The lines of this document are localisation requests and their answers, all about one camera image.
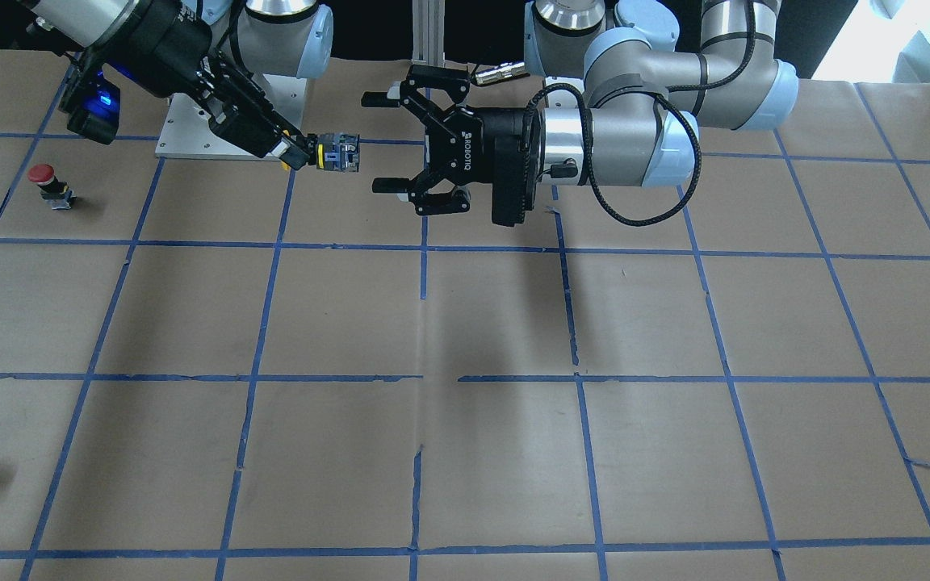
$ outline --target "red knob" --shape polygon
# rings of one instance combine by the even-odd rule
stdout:
[[[56,177],[56,170],[52,169],[52,166],[48,165],[48,163],[40,163],[34,168],[30,168],[27,173],[28,180],[40,185],[48,184],[54,177]]]

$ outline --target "metal plate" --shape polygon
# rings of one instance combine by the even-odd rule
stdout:
[[[304,120],[307,102],[307,80],[296,77],[274,77],[270,74],[258,81],[274,108],[295,126]],[[156,156],[173,159],[247,159],[258,158],[215,136],[207,127],[207,116],[199,114],[199,106],[188,95],[171,97],[167,120],[156,144]],[[269,155],[263,161],[277,161]]]

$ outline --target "black cable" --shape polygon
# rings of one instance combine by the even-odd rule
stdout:
[[[680,113],[680,110],[678,110],[674,104],[670,103],[669,100],[660,93],[641,91],[632,88],[627,91],[627,93],[643,93],[645,95],[650,95],[656,100],[656,103],[662,106],[662,109],[674,115],[683,126],[684,132],[687,133],[687,139],[691,140],[691,148],[694,150],[694,170],[691,173],[691,181],[690,184],[687,185],[687,191],[684,192],[684,196],[680,199],[680,202],[657,216],[643,220],[633,220],[617,212],[616,209],[610,206],[609,202],[605,200],[605,196],[601,195],[601,188],[598,187],[597,177],[594,176],[594,135],[593,132],[591,132],[590,109],[584,104],[584,95],[580,90],[573,87],[573,85],[565,84],[565,82],[556,82],[556,84],[547,85],[547,87],[536,92],[536,95],[533,95],[530,102],[526,104],[526,111],[523,115],[523,135],[529,135],[533,124],[533,117],[536,115],[536,107],[538,107],[540,99],[545,98],[550,92],[559,90],[568,92],[573,97],[576,97],[576,109],[580,110],[580,133],[582,133],[584,142],[584,169],[587,170],[587,180],[590,181],[591,189],[594,191],[594,198],[597,199],[599,205],[601,205],[602,209],[605,209],[606,213],[612,216],[617,222],[620,222],[620,224],[626,224],[628,227],[641,228],[659,224],[661,221],[675,216],[676,213],[687,206],[687,202],[691,201],[691,196],[694,196],[694,191],[698,188],[698,178],[702,175],[702,147],[698,144],[698,135],[694,132],[694,127],[691,126],[691,123],[687,121],[687,118]]]
[[[748,63],[752,62],[752,54],[756,52],[756,0],[745,0],[745,54],[741,58],[741,64],[734,73],[728,74],[719,81],[706,82],[704,85],[674,85],[667,87],[669,92],[679,93],[687,91],[708,91],[709,89],[718,89],[728,82],[734,81],[735,78],[745,73]]]

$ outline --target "robotic arm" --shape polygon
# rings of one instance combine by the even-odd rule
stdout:
[[[191,96],[214,135],[250,154],[272,154],[293,169],[358,169],[357,136],[304,135],[274,110],[250,72],[325,72],[332,11],[316,0],[221,3],[207,13],[213,29],[181,0],[19,1],[42,27],[55,27],[85,48],[60,102],[71,132],[103,144],[117,135],[119,90],[103,76],[110,64],[152,95]]]
[[[512,227],[533,209],[536,184],[589,183],[617,221],[639,227],[665,220],[697,187],[698,125],[773,129],[793,109],[794,67],[773,58],[780,4],[702,0],[702,51],[684,54],[674,52],[675,16],[656,0],[620,0],[612,12],[602,0],[533,0],[525,8],[525,69],[575,81],[547,86],[527,107],[472,109],[464,104],[463,71],[414,66],[405,82],[385,95],[366,94],[362,105],[416,115],[427,129],[429,168],[413,180],[380,178],[373,191],[402,194],[428,215],[467,211],[466,185],[492,183],[492,220]],[[439,110],[418,87],[450,87],[455,105]],[[578,107],[538,114],[539,100],[555,90],[572,92]],[[620,216],[598,189],[680,185],[687,177],[681,202],[644,220]],[[454,190],[430,194],[442,179]]]

